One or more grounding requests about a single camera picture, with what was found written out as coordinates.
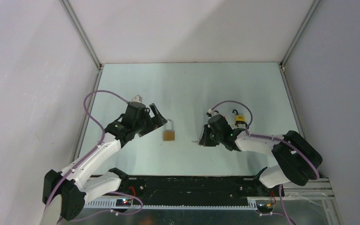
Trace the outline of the yellow padlock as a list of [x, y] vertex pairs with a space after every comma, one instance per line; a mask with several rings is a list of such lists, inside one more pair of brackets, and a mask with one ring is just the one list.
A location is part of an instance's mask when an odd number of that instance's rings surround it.
[[235, 126], [239, 127], [247, 124], [245, 117], [243, 115], [240, 115], [236, 109], [233, 109], [232, 113], [235, 116], [234, 119]]

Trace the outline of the brass padlock long shackle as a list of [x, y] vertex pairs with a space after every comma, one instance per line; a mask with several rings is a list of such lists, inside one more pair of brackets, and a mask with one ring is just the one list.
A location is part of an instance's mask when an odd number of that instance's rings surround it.
[[163, 141], [168, 142], [174, 140], [175, 140], [174, 122], [171, 119], [168, 119], [164, 125]]

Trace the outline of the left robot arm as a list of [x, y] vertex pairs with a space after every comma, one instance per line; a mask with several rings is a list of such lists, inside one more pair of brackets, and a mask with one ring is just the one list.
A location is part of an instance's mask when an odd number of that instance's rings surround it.
[[42, 197], [45, 210], [40, 223], [55, 225], [61, 219], [73, 220], [86, 204], [104, 194], [126, 194], [129, 182], [117, 170], [111, 169], [94, 179], [91, 175], [136, 135], [142, 137], [167, 122], [154, 104], [130, 101], [125, 112], [104, 128], [102, 139], [86, 155], [58, 172], [46, 173]]

